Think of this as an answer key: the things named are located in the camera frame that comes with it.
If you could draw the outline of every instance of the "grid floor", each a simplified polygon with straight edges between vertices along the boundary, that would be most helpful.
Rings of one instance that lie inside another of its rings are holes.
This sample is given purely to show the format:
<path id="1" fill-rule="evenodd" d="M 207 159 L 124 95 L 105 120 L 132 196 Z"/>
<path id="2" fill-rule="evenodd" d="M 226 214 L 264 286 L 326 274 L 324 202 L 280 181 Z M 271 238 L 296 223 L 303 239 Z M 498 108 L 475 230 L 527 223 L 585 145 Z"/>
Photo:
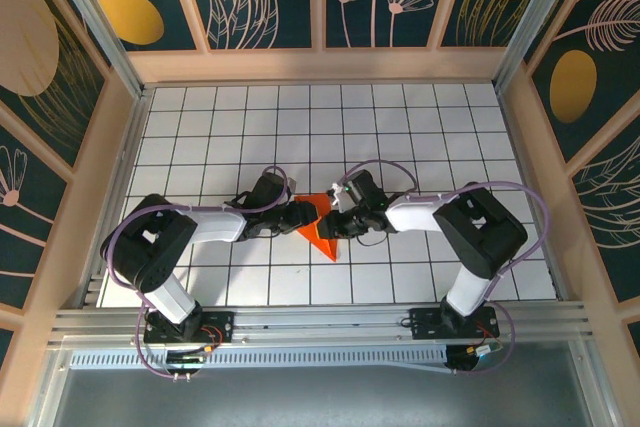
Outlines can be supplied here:
<path id="1" fill-rule="evenodd" d="M 400 162 L 423 193 L 520 174 L 491 84 L 296 85 L 157 89 L 123 217 L 147 194 L 220 205 L 250 190 L 274 162 L 298 194 L 323 192 L 355 163 Z M 387 192 L 406 174 L 372 164 Z M 494 191 L 537 239 L 520 192 Z M 370 233 L 364 243 L 375 243 Z M 453 284 L 459 261 L 437 232 L 389 236 L 374 247 L 340 241 L 331 263 L 302 236 L 212 242 L 187 249 L 175 273 L 204 306 L 432 302 Z M 517 266 L 495 300 L 555 298 L 541 251 Z M 139 299 L 108 278 L 102 307 Z"/>

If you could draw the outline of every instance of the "vent grille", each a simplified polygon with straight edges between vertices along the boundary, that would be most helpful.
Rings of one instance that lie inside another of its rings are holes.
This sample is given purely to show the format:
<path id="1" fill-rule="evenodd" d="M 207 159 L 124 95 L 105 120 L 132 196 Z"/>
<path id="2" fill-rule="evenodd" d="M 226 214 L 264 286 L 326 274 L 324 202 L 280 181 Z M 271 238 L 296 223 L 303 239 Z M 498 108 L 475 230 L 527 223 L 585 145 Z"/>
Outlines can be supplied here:
<path id="1" fill-rule="evenodd" d="M 165 351 L 147 355 L 152 365 L 162 365 Z M 206 359 L 205 368 L 320 367 L 376 365 L 385 363 L 441 364 L 446 362 L 446 346 L 324 347 L 251 349 L 222 348 Z M 71 358 L 73 369 L 143 368 L 135 350 L 78 350 Z"/>

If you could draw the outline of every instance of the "gray floor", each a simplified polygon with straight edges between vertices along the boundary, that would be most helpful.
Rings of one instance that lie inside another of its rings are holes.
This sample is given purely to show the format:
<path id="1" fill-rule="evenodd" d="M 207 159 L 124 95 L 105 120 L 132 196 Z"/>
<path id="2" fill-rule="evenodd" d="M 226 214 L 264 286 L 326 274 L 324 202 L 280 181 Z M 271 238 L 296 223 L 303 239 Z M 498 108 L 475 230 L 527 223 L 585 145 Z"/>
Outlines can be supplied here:
<path id="1" fill-rule="evenodd" d="M 453 377 L 391 367 L 69 374 L 56 426 L 584 426 L 563 345 L 518 345 L 503 368 Z"/>

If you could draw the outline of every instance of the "orange triangular block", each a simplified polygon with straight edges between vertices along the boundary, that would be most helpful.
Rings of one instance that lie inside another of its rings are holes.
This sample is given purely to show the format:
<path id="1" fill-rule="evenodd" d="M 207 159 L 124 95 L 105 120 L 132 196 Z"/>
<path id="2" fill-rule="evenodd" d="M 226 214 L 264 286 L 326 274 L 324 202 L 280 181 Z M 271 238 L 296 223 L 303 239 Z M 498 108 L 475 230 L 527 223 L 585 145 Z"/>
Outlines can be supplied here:
<path id="1" fill-rule="evenodd" d="M 338 241 L 335 239 L 329 240 L 318 237 L 318 222 L 320 222 L 320 219 L 331 211 L 331 201 L 329 200 L 329 196 L 327 194 L 296 195 L 296 200 L 311 202 L 318 210 L 318 220 L 313 224 L 300 227 L 298 232 L 300 232 L 305 239 L 315 245 L 320 252 L 335 262 L 338 258 Z"/>

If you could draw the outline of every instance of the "yellow oval shape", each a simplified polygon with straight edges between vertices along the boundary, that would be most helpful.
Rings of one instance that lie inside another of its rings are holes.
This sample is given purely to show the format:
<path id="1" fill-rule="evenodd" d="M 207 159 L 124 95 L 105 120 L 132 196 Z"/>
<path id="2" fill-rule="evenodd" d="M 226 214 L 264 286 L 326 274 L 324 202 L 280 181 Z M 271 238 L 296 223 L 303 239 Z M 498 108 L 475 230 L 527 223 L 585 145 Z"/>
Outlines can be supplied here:
<path id="1" fill-rule="evenodd" d="M 581 50 L 566 52 L 551 75 L 551 111 L 560 122 L 570 124 L 587 110 L 598 82 L 593 59 Z"/>
<path id="2" fill-rule="evenodd" d="M 149 0 L 98 0 L 116 35 L 137 45 L 160 40 L 164 22 Z"/>
<path id="3" fill-rule="evenodd" d="M 0 85 L 18 95 L 41 94 L 59 55 L 56 20 L 44 0 L 0 0 Z"/>

